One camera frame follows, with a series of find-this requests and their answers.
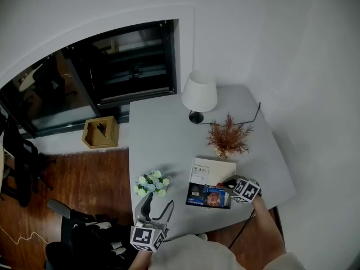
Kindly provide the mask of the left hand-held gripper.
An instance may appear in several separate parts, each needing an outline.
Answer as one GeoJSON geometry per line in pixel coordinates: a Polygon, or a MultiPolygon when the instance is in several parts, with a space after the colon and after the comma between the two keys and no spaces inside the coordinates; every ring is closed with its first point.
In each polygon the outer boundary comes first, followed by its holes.
{"type": "Polygon", "coordinates": [[[157,218],[150,218],[153,193],[150,192],[136,206],[135,225],[131,227],[130,244],[137,250],[157,252],[165,241],[168,222],[171,218],[174,201],[171,200],[157,218]]]}

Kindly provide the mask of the brown artificial plant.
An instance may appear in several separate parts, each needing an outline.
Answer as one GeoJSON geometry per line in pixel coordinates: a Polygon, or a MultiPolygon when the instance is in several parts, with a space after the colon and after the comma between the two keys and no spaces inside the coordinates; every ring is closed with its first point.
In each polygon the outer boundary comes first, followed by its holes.
{"type": "Polygon", "coordinates": [[[214,148],[221,159],[227,160],[233,155],[243,155],[250,152],[248,137],[252,134],[252,125],[235,123],[230,113],[221,125],[213,120],[206,138],[206,146],[214,148]]]}

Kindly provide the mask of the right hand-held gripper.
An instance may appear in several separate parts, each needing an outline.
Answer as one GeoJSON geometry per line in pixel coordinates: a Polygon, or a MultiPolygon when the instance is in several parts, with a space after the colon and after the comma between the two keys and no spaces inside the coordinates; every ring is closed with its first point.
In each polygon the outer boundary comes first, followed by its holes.
{"type": "Polygon", "coordinates": [[[256,196],[262,196],[259,183],[251,178],[233,175],[223,181],[222,186],[233,188],[230,197],[238,203],[252,203],[256,196]]]}

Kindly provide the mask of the person's right forearm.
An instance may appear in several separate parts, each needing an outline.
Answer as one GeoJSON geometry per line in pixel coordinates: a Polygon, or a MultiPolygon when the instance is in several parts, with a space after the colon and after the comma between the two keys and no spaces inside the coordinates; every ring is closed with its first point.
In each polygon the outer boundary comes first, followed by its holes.
{"type": "Polygon", "coordinates": [[[268,264],[286,253],[284,240],[262,197],[257,195],[252,205],[256,213],[256,225],[263,239],[263,259],[265,264],[268,264]]]}

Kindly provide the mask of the person's left forearm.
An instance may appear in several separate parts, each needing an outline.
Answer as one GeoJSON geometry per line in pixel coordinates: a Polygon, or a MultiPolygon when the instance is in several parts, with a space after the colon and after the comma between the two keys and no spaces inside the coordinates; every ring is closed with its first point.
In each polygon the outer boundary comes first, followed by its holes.
{"type": "Polygon", "coordinates": [[[129,270],[148,270],[151,264],[152,252],[139,251],[129,267],[129,270]]]}

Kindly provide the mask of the white and blue flower bouquet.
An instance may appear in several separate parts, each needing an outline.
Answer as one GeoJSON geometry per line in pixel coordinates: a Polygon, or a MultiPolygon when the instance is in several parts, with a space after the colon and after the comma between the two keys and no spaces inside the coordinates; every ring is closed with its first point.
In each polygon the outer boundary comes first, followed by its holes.
{"type": "Polygon", "coordinates": [[[163,197],[167,194],[170,183],[170,178],[163,175],[162,171],[151,170],[135,179],[133,190],[141,197],[150,193],[163,197]]]}

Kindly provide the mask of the black framed window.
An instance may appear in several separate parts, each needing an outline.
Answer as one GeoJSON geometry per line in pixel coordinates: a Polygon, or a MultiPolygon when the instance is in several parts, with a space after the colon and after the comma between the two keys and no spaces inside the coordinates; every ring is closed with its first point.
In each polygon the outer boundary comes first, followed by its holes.
{"type": "Polygon", "coordinates": [[[67,45],[0,87],[0,122],[25,138],[78,131],[86,120],[129,120],[133,101],[177,93],[175,20],[125,26],[67,45]]]}

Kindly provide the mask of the black mesh office chair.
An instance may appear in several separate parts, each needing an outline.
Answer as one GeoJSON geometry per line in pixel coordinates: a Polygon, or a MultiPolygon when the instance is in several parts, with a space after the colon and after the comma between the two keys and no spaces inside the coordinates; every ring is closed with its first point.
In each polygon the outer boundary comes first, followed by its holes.
{"type": "Polygon", "coordinates": [[[56,159],[50,159],[39,152],[34,144],[19,133],[15,121],[0,113],[0,136],[3,136],[1,147],[13,157],[14,168],[0,162],[0,199],[7,195],[18,201],[23,208],[28,206],[32,193],[39,192],[38,183],[42,181],[51,191],[52,186],[44,177],[44,170],[56,159]]]}

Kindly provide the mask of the white drip coffee box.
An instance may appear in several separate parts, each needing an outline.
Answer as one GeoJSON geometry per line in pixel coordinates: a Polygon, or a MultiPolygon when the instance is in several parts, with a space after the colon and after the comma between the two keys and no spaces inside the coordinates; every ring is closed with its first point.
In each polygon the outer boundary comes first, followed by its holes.
{"type": "MultiPolygon", "coordinates": [[[[227,178],[229,178],[230,176],[232,176],[236,173],[236,164],[231,163],[231,162],[217,161],[217,160],[210,160],[210,159],[203,159],[203,158],[196,157],[193,159],[192,167],[194,164],[202,165],[202,166],[206,166],[206,167],[210,168],[207,184],[202,184],[204,186],[217,187],[217,183],[223,182],[224,180],[226,180],[227,178]]],[[[218,208],[218,209],[229,209],[230,206],[231,206],[231,202],[230,202],[229,194],[227,193],[226,194],[226,207],[218,208]]],[[[213,208],[213,207],[206,206],[205,204],[204,204],[204,206],[201,206],[201,207],[213,208]]]]}

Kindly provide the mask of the white shade table lamp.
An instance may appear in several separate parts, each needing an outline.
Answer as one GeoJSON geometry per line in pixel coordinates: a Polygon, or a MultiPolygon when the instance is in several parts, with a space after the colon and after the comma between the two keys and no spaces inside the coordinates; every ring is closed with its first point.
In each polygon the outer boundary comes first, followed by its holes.
{"type": "Polygon", "coordinates": [[[212,111],[218,103],[215,79],[201,70],[192,71],[185,83],[181,101],[190,110],[189,120],[194,124],[202,123],[203,113],[212,111]]]}

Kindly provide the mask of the wooden open box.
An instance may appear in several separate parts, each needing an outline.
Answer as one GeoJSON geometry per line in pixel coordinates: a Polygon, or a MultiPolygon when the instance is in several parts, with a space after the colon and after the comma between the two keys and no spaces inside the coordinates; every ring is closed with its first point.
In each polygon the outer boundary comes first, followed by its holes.
{"type": "Polygon", "coordinates": [[[90,149],[117,147],[119,124],[113,116],[85,121],[82,141],[90,149]]]}

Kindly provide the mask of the person's beige shirt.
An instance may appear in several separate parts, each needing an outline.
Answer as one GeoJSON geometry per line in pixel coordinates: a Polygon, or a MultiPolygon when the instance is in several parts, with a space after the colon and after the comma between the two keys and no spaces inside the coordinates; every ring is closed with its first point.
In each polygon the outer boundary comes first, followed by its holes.
{"type": "MultiPolygon", "coordinates": [[[[150,270],[248,270],[225,246],[187,235],[167,242],[153,253],[150,270]]],[[[263,270],[305,270],[293,253],[285,253],[266,264],[263,270]]]]}

